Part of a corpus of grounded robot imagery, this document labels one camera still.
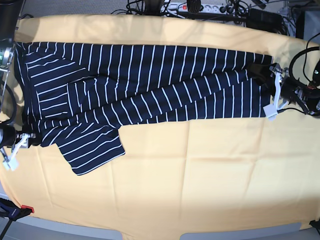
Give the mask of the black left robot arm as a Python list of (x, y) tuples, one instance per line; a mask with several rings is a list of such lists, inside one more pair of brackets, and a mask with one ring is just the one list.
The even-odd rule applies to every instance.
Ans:
[(252, 63), (246, 67), (251, 78), (258, 85), (265, 86), (270, 92), (273, 102), (264, 106), (263, 111), (269, 120), (286, 111), (287, 104), (298, 104), (300, 113), (314, 118), (320, 117), (320, 64), (317, 63), (308, 84), (296, 79), (293, 66), (301, 56), (319, 51), (319, 47), (308, 47), (297, 53), (291, 60), (289, 67), (282, 69), (278, 63)]

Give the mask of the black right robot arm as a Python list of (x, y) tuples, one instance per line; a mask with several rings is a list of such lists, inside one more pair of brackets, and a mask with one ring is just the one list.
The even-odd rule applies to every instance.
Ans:
[(17, 131), (13, 126), (18, 112), (18, 104), (13, 90), (7, 84), (16, 50), (15, 34), (24, 4), (23, 0), (2, 0), (0, 2), (0, 105), (3, 106), (6, 93), (11, 97), (13, 105), (12, 115), (0, 123), (0, 150), (2, 153), (5, 152), (5, 147), (13, 149), (18, 145), (18, 142), (22, 142), (24, 148), (29, 148), (36, 142), (37, 137), (26, 125), (22, 126), (21, 131)]

